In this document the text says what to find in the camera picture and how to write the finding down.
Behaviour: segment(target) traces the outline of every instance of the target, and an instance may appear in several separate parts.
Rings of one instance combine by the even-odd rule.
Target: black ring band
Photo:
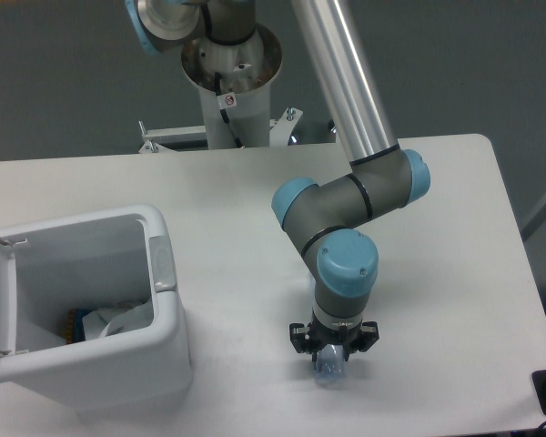
[[[352,173],[349,175],[346,175],[346,178],[350,179],[352,182],[356,184],[356,187],[358,187],[360,194],[362,195],[362,198],[364,198],[364,204],[366,205],[366,214],[368,216],[368,221],[372,220],[372,217],[374,217],[374,211],[372,210],[372,202],[370,201],[370,196],[368,195],[368,191],[366,191],[366,187],[360,182],[360,179],[356,178]]]
[[[345,226],[330,226],[329,228],[325,228],[318,232],[316,235],[314,235],[312,238],[309,239],[309,241],[306,243],[306,245],[301,250],[301,258],[305,258],[306,253],[308,253],[309,248],[314,245],[316,241],[321,239],[322,237],[325,237],[326,235],[334,232],[335,230],[345,229]]]

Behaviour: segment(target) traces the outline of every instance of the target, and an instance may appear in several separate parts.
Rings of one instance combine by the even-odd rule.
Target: gray background
[[[546,1],[351,3],[396,135],[487,136],[521,220],[546,189]],[[272,115],[327,121],[289,1],[258,18],[284,49]],[[138,119],[202,124],[178,51],[145,55],[122,1],[0,3],[0,160],[136,153]],[[526,249],[546,303],[546,225]]]

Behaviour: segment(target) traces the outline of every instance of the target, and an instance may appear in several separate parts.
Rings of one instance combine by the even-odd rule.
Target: white plastic bin
[[[145,328],[66,344],[71,309],[151,298]],[[77,410],[183,391],[192,381],[172,246],[150,206],[0,229],[0,382]]]

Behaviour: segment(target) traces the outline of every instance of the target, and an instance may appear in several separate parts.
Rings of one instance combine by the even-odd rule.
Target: white tabletop
[[[546,320],[490,142],[402,140],[429,194],[361,227],[379,248],[365,320],[380,340],[320,388],[288,340],[310,314],[308,273],[270,200],[283,182],[349,172],[339,146],[0,163],[0,227],[132,203],[164,214],[194,381],[182,402],[77,416],[7,383],[0,435],[440,436],[545,418]]]

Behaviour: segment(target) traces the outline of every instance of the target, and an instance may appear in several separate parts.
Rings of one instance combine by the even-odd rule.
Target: black cable cord
[[[546,426],[546,421],[542,422],[541,425],[538,428],[536,428],[536,432],[533,434],[533,437],[541,436],[541,432],[542,432],[542,430],[544,429],[545,426]]]
[[[215,73],[215,94],[217,95],[217,98],[219,96],[222,96],[222,90],[220,89],[220,79],[221,78],[222,78],[222,75],[219,72],[216,72]],[[226,108],[220,109],[220,115],[222,116],[222,121],[224,121],[227,124],[228,130],[230,130],[230,133],[233,136],[233,139],[234,139],[235,144],[237,145],[237,147],[238,148],[243,148],[244,147],[243,143],[241,142],[240,138],[238,137],[237,132],[235,132],[235,129],[230,124],[230,118],[228,117],[227,109]]]

